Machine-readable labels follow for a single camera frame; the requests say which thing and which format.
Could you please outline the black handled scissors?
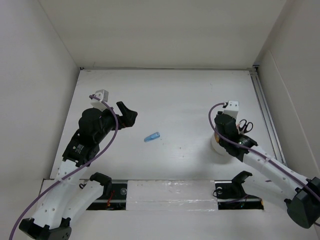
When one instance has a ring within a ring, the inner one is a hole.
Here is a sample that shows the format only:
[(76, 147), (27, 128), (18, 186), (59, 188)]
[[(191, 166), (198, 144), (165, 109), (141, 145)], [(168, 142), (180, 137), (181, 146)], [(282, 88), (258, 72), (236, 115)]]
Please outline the black handled scissors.
[(246, 119), (242, 119), (238, 123), (238, 131), (241, 134), (249, 133), (254, 128), (254, 124)]

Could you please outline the blue correction tape dispenser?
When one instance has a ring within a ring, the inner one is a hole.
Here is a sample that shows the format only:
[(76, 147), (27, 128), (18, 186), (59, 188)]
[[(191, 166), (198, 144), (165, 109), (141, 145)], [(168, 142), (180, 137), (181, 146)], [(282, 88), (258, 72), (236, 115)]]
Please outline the blue correction tape dispenser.
[(159, 132), (155, 132), (147, 137), (144, 138), (144, 142), (147, 143), (147, 142), (150, 142), (150, 141), (153, 141), (153, 140), (156, 140), (160, 137), (160, 133)]

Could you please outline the yellow capped pink highlighter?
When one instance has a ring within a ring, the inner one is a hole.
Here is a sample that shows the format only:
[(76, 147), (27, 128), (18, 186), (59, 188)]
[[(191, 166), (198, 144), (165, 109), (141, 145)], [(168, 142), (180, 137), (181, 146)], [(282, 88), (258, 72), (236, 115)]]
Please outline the yellow capped pink highlighter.
[(214, 134), (214, 139), (217, 143), (219, 143), (220, 137), (217, 134)]

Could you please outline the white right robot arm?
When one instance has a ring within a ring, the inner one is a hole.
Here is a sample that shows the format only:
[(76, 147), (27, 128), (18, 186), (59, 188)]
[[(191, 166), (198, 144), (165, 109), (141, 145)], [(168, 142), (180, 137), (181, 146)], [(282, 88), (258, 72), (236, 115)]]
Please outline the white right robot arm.
[(300, 227), (309, 229), (320, 218), (320, 180), (309, 179), (280, 164), (250, 137), (239, 132), (234, 117), (218, 112), (210, 121), (218, 144), (229, 155), (252, 167), (265, 176), (275, 189), (260, 186), (258, 189), (269, 201), (283, 207)]

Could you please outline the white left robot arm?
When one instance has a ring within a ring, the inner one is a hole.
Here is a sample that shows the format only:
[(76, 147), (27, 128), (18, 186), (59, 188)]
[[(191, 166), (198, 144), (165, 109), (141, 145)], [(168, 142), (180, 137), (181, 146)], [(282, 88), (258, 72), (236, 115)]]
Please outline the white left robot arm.
[(67, 240), (72, 227), (98, 198), (107, 198), (112, 179), (94, 173), (78, 190), (79, 180), (90, 164), (104, 153), (100, 143), (110, 131), (115, 134), (135, 124), (138, 113), (117, 102), (121, 114), (115, 114), (104, 100), (92, 97), (92, 108), (86, 109), (78, 121), (63, 155), (55, 182), (42, 195), (41, 206), (30, 217), (22, 219), (19, 229), (34, 240)]

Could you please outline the white round divided container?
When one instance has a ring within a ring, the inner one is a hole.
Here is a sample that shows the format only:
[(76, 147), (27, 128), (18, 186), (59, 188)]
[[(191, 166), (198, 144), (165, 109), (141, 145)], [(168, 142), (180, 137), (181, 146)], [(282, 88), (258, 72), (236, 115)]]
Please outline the white round divided container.
[(231, 156), (225, 147), (221, 146), (220, 145), (220, 142), (217, 143), (216, 140), (215, 140), (215, 134), (217, 134), (216, 132), (213, 132), (212, 134), (212, 137), (211, 137), (211, 145), (212, 145), (212, 148), (213, 150), (218, 153), (219, 155), (221, 156)]

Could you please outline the white foam front board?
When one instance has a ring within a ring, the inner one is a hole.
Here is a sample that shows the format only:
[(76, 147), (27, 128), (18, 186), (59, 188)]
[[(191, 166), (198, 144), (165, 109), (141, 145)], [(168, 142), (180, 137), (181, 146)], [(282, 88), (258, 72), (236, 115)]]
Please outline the white foam front board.
[(213, 180), (129, 180), (127, 211), (214, 212)]

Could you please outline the aluminium rail at table edge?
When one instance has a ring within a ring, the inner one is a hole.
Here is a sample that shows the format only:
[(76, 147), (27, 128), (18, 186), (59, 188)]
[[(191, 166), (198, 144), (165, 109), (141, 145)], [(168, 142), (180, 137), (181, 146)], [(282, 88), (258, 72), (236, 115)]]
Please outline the aluminium rail at table edge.
[(255, 90), (255, 94), (257, 97), (260, 110), (262, 112), (262, 117), (267, 129), (268, 137), (270, 139), (275, 158), (279, 162), (287, 166), (287, 162), (282, 150), (282, 146), (281, 146), (279, 137), (277, 135), (277, 131), (276, 131), (276, 128), (271, 116), (271, 112), (269, 110), (267, 100), (266, 100), (266, 97), (262, 88), (262, 84), (259, 78), (258, 69), (259, 69), (259, 65), (255, 64), (251, 68), (249, 68), (248, 71), (251, 77), (251, 81)]

